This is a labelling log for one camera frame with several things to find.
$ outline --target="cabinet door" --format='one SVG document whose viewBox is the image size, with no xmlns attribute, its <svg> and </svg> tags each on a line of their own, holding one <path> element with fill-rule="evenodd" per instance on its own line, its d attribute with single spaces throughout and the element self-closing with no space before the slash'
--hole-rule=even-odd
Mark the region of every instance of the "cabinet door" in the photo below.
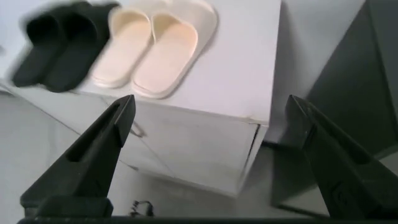
<svg viewBox="0 0 398 224">
<path fill-rule="evenodd" d="M 131 168 L 141 171 L 149 171 L 155 174 L 174 177 L 170 169 L 159 160 L 157 155 L 151 151 L 138 137 L 129 134 L 122 148 L 119 160 Z"/>
<path fill-rule="evenodd" d="M 108 107 L 97 96 L 52 93 L 37 87 L 12 87 L 11 91 L 78 134 L 82 134 Z"/>
<path fill-rule="evenodd" d="M 178 179 L 237 194 L 256 124 L 139 102 L 135 122 Z"/>
</svg>

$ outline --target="cabinet top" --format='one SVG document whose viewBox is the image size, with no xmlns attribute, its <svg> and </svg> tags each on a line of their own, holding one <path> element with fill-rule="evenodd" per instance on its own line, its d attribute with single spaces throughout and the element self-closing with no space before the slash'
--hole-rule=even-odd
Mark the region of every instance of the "cabinet top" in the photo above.
<svg viewBox="0 0 398 224">
<path fill-rule="evenodd" d="M 191 70 L 169 97 L 155 100 L 136 95 L 136 100 L 268 125 L 280 0 L 207 1 L 217 10 L 218 28 Z M 12 18 L 16 24 L 20 19 L 17 16 Z M 15 33 L 18 36 L 8 40 L 7 47 L 3 46 L 6 48 L 0 60 L 0 79 L 3 80 L 7 80 L 6 70 L 26 42 L 20 29 L 15 29 Z M 105 89 L 95 86 L 89 78 L 74 92 L 111 97 L 134 94 L 129 84 Z"/>
</svg>

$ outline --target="black slipper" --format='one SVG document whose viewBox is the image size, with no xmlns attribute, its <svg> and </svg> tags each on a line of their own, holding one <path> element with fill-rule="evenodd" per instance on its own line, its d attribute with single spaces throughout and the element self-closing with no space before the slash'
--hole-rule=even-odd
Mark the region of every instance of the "black slipper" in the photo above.
<svg viewBox="0 0 398 224">
<path fill-rule="evenodd" d="M 78 2 L 70 6 L 58 6 L 29 20 L 25 30 L 33 47 L 13 74 L 15 86 L 36 85 L 42 81 L 65 48 L 67 37 L 62 27 L 65 16 L 74 8 L 85 5 L 89 4 Z"/>
<path fill-rule="evenodd" d="M 109 39 L 108 14 L 118 4 L 81 7 L 65 20 L 66 49 L 56 59 L 42 84 L 52 92 L 76 88 L 87 76 Z"/>
</svg>

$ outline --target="door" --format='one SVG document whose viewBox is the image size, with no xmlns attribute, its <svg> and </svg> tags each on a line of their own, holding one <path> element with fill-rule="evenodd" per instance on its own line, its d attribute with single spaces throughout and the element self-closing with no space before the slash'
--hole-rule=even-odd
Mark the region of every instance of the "door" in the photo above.
<svg viewBox="0 0 398 224">
<path fill-rule="evenodd" d="M 236 195 L 257 125 L 137 102 L 134 128 L 176 178 Z"/>
</svg>

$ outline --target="cream slipper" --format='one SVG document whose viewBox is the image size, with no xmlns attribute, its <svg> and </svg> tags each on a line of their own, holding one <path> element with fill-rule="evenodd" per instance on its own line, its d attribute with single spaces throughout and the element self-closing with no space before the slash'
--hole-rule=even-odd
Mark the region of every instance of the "cream slipper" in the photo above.
<svg viewBox="0 0 398 224">
<path fill-rule="evenodd" d="M 111 38 L 90 70 L 96 85 L 117 88 L 129 81 L 131 70 L 153 43 L 150 17 L 166 5 L 165 1 L 143 0 L 109 13 Z"/>
<path fill-rule="evenodd" d="M 132 89 L 146 97 L 164 98 L 180 83 L 210 40 L 218 18 L 202 0 L 170 1 L 152 16 L 154 44 L 137 65 Z"/>
</svg>

